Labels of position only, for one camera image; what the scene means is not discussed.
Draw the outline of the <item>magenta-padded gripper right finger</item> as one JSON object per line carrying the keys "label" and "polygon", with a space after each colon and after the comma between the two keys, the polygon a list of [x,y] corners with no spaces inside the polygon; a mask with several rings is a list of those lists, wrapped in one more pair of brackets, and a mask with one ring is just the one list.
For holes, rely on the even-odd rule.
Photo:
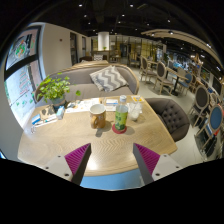
{"label": "magenta-padded gripper right finger", "polygon": [[137,143],[133,144],[133,154],[145,185],[182,169],[168,154],[159,155]]}

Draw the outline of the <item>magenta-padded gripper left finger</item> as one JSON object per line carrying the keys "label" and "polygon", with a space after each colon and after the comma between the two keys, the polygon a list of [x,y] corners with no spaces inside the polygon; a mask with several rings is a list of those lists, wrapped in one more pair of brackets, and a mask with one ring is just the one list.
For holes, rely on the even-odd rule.
{"label": "magenta-padded gripper left finger", "polygon": [[87,143],[66,155],[58,155],[51,159],[43,169],[80,185],[91,155],[91,144]]}

